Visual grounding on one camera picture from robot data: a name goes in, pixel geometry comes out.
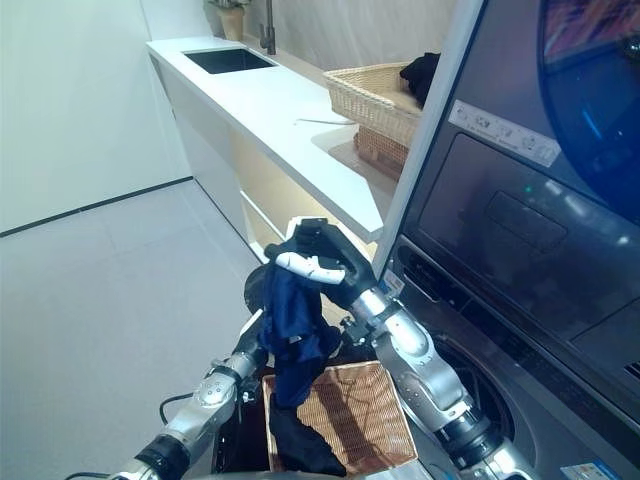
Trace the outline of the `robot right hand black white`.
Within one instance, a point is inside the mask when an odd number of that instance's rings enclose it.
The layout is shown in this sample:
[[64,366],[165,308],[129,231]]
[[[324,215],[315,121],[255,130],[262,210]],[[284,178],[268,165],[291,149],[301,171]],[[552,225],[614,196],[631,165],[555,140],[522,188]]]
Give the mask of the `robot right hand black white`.
[[370,261],[336,225],[324,217],[290,220],[286,239],[265,248],[269,261],[320,286],[335,305],[352,310],[376,285]]

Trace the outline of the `robot left hand black white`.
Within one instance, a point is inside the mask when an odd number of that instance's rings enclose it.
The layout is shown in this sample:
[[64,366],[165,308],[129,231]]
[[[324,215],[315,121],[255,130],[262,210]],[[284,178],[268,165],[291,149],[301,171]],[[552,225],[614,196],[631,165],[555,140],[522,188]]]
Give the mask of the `robot left hand black white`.
[[264,312],[257,309],[242,326],[233,354],[248,356],[257,368],[264,367],[269,359],[269,352],[260,340]]

